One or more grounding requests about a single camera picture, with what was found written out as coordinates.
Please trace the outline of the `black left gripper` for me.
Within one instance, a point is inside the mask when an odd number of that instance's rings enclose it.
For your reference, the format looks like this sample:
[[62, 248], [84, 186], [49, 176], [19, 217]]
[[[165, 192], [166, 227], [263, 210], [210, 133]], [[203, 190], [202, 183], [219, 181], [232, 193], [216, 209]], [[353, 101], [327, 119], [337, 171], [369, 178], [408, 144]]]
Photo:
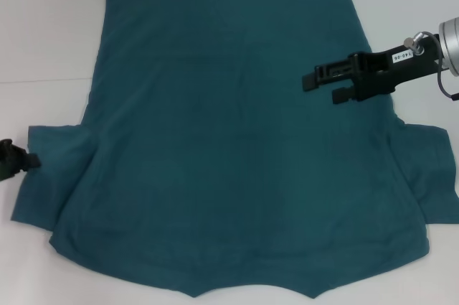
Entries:
[[28, 154], [12, 143], [11, 139], [0, 140], [0, 182], [14, 177], [21, 171], [41, 167], [36, 154]]

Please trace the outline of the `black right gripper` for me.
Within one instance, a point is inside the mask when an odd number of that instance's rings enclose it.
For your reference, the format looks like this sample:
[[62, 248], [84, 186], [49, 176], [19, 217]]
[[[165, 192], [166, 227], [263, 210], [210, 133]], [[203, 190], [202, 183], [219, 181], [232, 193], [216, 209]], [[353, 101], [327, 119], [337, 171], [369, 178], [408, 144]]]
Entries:
[[304, 91], [322, 85], [351, 80], [351, 87], [332, 91], [334, 105], [349, 101], [363, 101], [376, 95], [388, 95], [395, 88], [411, 80], [432, 75], [440, 70], [443, 53], [437, 34], [426, 34], [420, 40], [421, 55], [408, 55], [412, 50], [405, 46], [385, 52], [350, 54], [345, 60], [318, 65], [302, 77]]

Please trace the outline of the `teal blue t-shirt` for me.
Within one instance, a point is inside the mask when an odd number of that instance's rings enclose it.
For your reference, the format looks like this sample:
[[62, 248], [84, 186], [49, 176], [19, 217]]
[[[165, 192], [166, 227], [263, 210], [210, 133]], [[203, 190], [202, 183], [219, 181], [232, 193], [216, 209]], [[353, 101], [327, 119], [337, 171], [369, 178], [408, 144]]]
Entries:
[[199, 296], [308, 297], [425, 256], [459, 225], [445, 130], [392, 99], [304, 92], [369, 45], [352, 0], [106, 0], [77, 126], [32, 126], [12, 220], [98, 273]]

